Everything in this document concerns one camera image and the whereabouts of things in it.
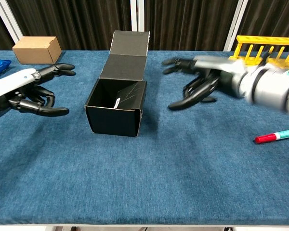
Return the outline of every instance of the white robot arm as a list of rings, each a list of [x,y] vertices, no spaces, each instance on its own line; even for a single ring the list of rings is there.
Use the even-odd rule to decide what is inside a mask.
[[[63,116],[67,108],[53,108],[54,93],[39,86],[55,76],[74,76],[70,64],[55,64],[37,71],[34,68],[18,71],[0,79],[0,117],[10,109],[40,116]]]

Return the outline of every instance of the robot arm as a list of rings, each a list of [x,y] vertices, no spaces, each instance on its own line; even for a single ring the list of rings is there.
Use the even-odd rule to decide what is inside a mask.
[[[69,64],[55,64],[37,71],[34,68],[18,71],[0,79],[0,117],[14,109],[40,116],[64,116],[67,108],[53,108],[54,93],[39,86],[55,76],[74,76],[75,67]]]
[[[242,60],[232,61],[214,56],[196,56],[193,60],[175,58],[165,60],[162,64],[174,64],[164,74],[183,71],[197,76],[184,87],[183,100],[168,106],[171,110],[182,110],[203,102],[217,89],[229,96],[245,98],[250,103],[289,113],[287,70],[265,62],[259,66],[246,67]]]

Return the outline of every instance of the teal marker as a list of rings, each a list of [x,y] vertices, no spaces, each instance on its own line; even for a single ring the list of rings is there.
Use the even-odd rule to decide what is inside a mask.
[[[264,143],[264,142],[277,141],[285,138],[289,138],[289,130],[258,136],[255,138],[255,141],[256,143]]]

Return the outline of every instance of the black box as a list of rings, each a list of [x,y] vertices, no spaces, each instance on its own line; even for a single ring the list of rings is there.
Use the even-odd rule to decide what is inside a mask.
[[[85,104],[93,132],[138,135],[148,43],[149,32],[115,31],[109,58]]]

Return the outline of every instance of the yellow rack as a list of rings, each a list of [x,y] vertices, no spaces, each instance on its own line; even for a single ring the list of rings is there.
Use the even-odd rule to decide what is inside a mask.
[[[279,50],[276,58],[268,58],[268,62],[275,64],[281,68],[289,69],[289,55],[286,59],[281,59],[280,56],[282,55],[285,46],[289,46],[289,38],[284,37],[263,37],[263,36],[243,36],[238,35],[236,37],[238,41],[238,45],[236,47],[235,53],[233,56],[230,56],[229,59],[243,59],[245,62],[245,65],[251,66],[251,65],[258,65],[262,58],[260,57],[261,52],[263,51],[264,46],[263,45],[282,45],[281,49]],[[246,56],[239,56],[242,44],[250,44],[250,47],[247,51]],[[250,56],[250,53],[253,48],[253,44],[263,44],[255,57]],[[274,46],[271,46],[269,53],[271,53],[274,49]]]

